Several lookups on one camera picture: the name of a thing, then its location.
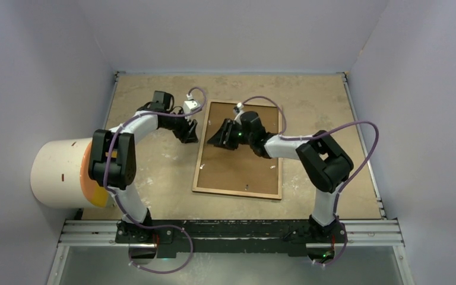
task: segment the plywood surface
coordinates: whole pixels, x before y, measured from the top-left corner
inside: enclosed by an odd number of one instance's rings
[[[207,124],[200,144],[194,180],[194,191],[246,197],[280,199],[278,159],[256,156],[248,145],[239,145],[236,150],[227,150],[207,144],[220,129],[226,118],[233,119],[235,103],[208,102]],[[274,106],[247,104],[244,111],[258,113],[267,132],[279,132],[279,113]]]
[[[107,127],[127,120],[151,100],[154,90],[176,96],[201,86],[209,98],[242,101],[263,95],[282,105],[286,135],[314,134],[320,129],[351,122],[352,111],[339,75],[127,75],[121,76]],[[197,134],[204,114],[195,115]],[[347,128],[333,135],[358,166],[363,152],[357,131]],[[199,144],[181,144],[167,130],[157,130],[137,146],[136,185],[142,202],[155,219],[304,219],[314,208],[315,189],[300,161],[283,160],[282,200],[231,197],[192,192]],[[342,219],[379,219],[368,169],[350,183],[338,205]],[[86,209],[84,219],[120,219],[118,209]]]

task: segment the white cardboard tube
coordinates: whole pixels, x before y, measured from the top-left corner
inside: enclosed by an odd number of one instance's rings
[[[41,203],[52,208],[95,207],[83,193],[87,189],[81,180],[87,177],[80,174],[89,146],[91,138],[83,138],[51,141],[39,150],[30,172],[30,187]]]

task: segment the white wall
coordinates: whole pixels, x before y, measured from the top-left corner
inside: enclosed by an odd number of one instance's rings
[[[349,84],[417,284],[456,284],[456,0],[390,0]]]
[[[388,0],[79,0],[117,70],[349,70]]]
[[[74,0],[0,0],[0,284],[45,284],[72,211],[34,198],[32,162],[50,140],[103,124],[112,70]]]

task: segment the wooden frame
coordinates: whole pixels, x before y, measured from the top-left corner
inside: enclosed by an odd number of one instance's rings
[[[193,178],[193,192],[202,192],[202,193],[214,193],[214,194],[223,194],[223,195],[234,195],[234,196],[243,196],[243,197],[255,197],[255,198],[266,198],[266,199],[282,199],[282,158],[277,159],[277,194],[265,194],[265,193],[254,193],[254,192],[244,192],[244,191],[232,191],[225,189],[213,189],[213,188],[202,188],[198,187],[198,177],[200,175],[200,166],[202,162],[202,154],[204,151],[205,144],[205,133],[207,132],[207,125],[209,120],[209,114],[212,103],[229,103],[237,104],[239,101],[233,100],[212,100],[210,99],[207,102],[207,108],[205,110],[205,119],[204,125],[202,126],[202,136],[200,138],[200,149],[198,151],[197,165],[195,166],[195,176]],[[246,106],[263,106],[263,107],[275,107],[271,103],[247,103]],[[278,131],[282,130],[282,114],[278,112]]]

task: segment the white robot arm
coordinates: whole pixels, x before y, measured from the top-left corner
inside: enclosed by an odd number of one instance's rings
[[[166,128],[173,131],[177,139],[182,143],[197,143],[195,133],[197,122],[190,120],[191,114],[198,110],[201,105],[188,94],[183,106],[178,113],[175,109],[174,97],[162,91],[155,91],[153,100],[140,107],[132,118],[133,120],[114,127],[110,130],[98,129],[92,140],[90,164],[88,174],[92,180],[104,186],[106,179],[107,189],[115,198],[116,203],[123,211],[122,220],[132,223],[136,220],[146,224],[145,220],[151,220],[147,207],[141,202],[134,178],[137,172],[135,161],[135,145],[146,135],[158,128]],[[164,113],[167,116],[159,116],[156,113]],[[117,136],[113,145],[113,156],[107,165],[110,143]]]
[[[265,130],[256,112],[244,112],[239,103],[234,108],[235,119],[225,119],[219,131],[207,143],[235,150],[239,144],[248,144],[260,157],[300,160],[311,182],[316,187],[315,206],[311,222],[327,228],[335,222],[337,193],[349,178],[354,164],[347,153],[330,135],[317,132],[317,140],[285,137]]]

